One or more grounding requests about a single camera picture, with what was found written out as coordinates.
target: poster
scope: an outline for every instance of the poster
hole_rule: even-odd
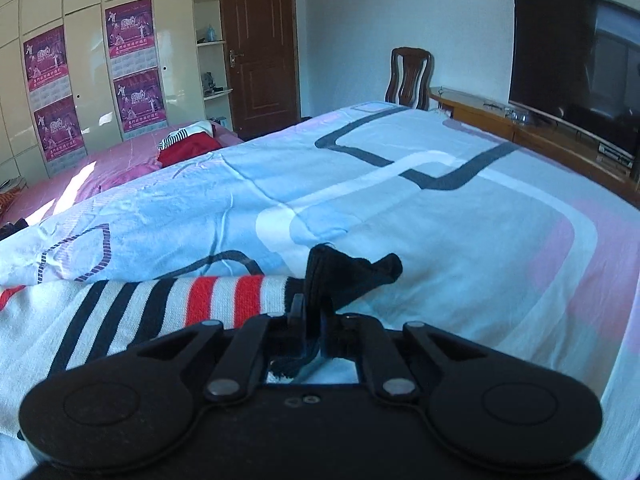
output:
[[[151,0],[104,11],[113,78],[158,66]]]
[[[44,32],[22,46],[32,109],[39,110],[71,95],[64,27]]]
[[[157,69],[116,79],[113,86],[125,140],[167,126]]]
[[[38,110],[33,116],[46,162],[84,147],[72,96]]]

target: door frame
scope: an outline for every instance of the door frame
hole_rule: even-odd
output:
[[[225,27],[225,13],[224,11],[222,11],[222,6],[225,4],[225,0],[220,1],[220,17],[222,19],[222,35],[223,38],[226,38],[226,27]],[[291,10],[293,13],[292,16],[292,20],[293,20],[293,63],[294,63],[294,68],[295,68],[295,72],[296,72],[296,115],[298,117],[298,122],[300,122],[301,118],[302,118],[302,110],[301,110],[301,105],[300,105],[300,62],[298,60],[298,11],[296,9],[296,0],[291,0]],[[225,43],[224,45],[224,50],[225,50],[225,72],[226,72],[226,80],[227,81],[231,81],[230,79],[230,73],[229,73],[229,46],[228,43]],[[236,124],[236,118],[234,117],[234,107],[230,104],[230,109],[231,109],[231,120],[233,124]]]

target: red cloth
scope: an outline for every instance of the red cloth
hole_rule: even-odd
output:
[[[210,137],[209,134],[205,132],[193,134],[162,150],[158,155],[158,162],[162,164],[163,168],[166,168],[195,156],[214,152],[220,148],[222,148],[222,144]]]

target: television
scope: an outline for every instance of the television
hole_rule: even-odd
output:
[[[640,148],[640,12],[609,0],[515,0],[510,102],[633,160]]]

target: door handle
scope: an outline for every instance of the door handle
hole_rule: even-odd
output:
[[[229,66],[231,68],[235,68],[236,67],[236,58],[237,57],[244,57],[244,54],[238,54],[235,50],[231,49],[229,51]]]

